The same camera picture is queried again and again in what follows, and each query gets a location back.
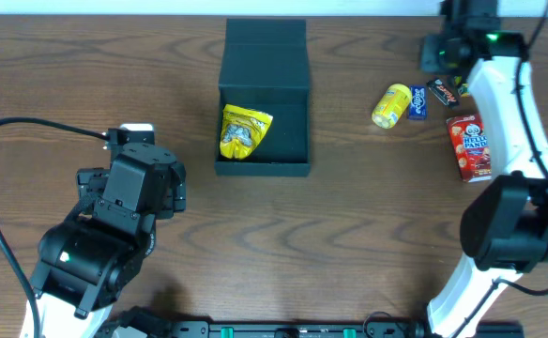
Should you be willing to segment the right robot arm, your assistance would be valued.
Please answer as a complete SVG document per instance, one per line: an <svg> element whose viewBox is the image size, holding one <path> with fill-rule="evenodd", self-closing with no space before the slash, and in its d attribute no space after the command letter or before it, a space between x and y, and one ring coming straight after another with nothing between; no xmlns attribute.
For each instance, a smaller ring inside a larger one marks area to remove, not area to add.
<svg viewBox="0 0 548 338"><path fill-rule="evenodd" d="M548 140L531 84L534 39L501 26L495 1L446 0L423 71L457 75L477 105L492 180L464 211L462 256L427 306L429 337L472 337L500 293L548 261Z"/></svg>

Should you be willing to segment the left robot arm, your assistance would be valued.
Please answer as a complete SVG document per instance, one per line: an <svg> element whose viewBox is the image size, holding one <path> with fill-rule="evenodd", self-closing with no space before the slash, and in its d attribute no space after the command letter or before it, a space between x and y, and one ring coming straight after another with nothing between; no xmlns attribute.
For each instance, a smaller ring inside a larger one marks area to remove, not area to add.
<svg viewBox="0 0 548 338"><path fill-rule="evenodd" d="M79 201L38 244L23 337L92 337L154 251L159 220L186 208L186 170L171 151L127 143L107 168L77 172Z"/></svg>

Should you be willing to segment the green Pretz box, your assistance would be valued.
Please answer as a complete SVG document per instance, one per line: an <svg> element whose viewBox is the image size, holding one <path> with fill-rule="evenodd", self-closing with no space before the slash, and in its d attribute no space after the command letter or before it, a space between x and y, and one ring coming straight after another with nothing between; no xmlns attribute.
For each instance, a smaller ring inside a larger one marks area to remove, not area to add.
<svg viewBox="0 0 548 338"><path fill-rule="evenodd" d="M466 98L470 96L468 83L465 81L463 76L452 76L450 79L453 87L457 90L460 97Z"/></svg>

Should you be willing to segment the black gift box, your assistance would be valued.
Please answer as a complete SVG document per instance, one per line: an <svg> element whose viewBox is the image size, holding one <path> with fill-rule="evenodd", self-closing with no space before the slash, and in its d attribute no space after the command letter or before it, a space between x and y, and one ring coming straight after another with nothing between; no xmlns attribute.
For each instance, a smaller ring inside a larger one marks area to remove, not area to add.
<svg viewBox="0 0 548 338"><path fill-rule="evenodd" d="M227 104L273 116L244 160L216 153L219 176L305 177L311 171L311 75L304 20L229 19L219 77Z"/></svg>

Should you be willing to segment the red Hello Panda box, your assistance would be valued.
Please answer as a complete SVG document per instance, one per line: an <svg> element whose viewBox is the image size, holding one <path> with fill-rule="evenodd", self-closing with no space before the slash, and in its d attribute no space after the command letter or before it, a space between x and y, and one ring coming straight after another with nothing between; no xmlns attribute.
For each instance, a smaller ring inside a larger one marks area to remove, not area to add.
<svg viewBox="0 0 548 338"><path fill-rule="evenodd" d="M447 127L462 181L490 179L490 148L480 116L455 116L447 120Z"/></svg>

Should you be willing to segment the yellow snack pouch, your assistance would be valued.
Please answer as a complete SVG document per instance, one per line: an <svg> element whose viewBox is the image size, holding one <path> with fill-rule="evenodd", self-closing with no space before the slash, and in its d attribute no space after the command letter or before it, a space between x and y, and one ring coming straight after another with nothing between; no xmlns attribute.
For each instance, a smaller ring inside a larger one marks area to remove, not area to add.
<svg viewBox="0 0 548 338"><path fill-rule="evenodd" d="M272 124L267 113L226 104L222 110L220 154L231 160L244 160L257 148Z"/></svg>

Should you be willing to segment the yellow candy canister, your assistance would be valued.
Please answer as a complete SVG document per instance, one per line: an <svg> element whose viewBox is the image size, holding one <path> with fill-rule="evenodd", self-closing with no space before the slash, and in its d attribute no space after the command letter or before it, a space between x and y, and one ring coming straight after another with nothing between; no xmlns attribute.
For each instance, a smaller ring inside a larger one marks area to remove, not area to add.
<svg viewBox="0 0 548 338"><path fill-rule="evenodd" d="M413 98L408 86L392 84L372 112L372 121L383 129L393 128Z"/></svg>

